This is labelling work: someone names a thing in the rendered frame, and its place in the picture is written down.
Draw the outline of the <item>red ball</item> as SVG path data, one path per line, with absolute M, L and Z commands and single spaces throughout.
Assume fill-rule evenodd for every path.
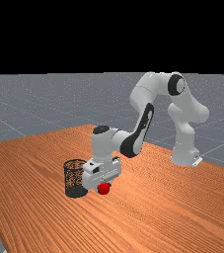
M 98 193 L 100 195 L 106 195 L 110 191 L 110 184 L 105 182 L 104 184 L 100 184 L 98 186 Z

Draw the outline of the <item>dark mesh basket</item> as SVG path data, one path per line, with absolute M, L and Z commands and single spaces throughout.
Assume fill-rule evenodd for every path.
M 83 165 L 82 159 L 71 159 L 63 164 L 65 195 L 69 198 L 82 198 L 88 194 L 88 190 L 82 185 Z

